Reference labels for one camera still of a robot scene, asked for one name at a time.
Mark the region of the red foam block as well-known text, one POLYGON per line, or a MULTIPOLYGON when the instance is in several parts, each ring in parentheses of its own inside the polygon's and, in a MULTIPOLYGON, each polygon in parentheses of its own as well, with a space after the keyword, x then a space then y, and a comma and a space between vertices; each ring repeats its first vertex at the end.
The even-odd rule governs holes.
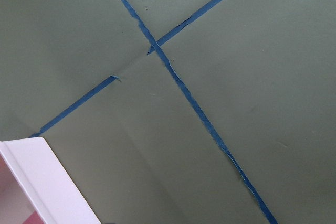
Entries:
POLYGON ((43 220, 39 214, 34 211, 24 222, 23 224, 44 224, 43 220))

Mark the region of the pink plastic bin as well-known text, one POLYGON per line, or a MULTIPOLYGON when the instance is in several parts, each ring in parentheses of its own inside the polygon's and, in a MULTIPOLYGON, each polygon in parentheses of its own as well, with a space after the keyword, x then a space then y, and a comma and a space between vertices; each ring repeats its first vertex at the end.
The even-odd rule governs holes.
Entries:
POLYGON ((1 223, 99 223, 42 137, 1 142, 1 223))

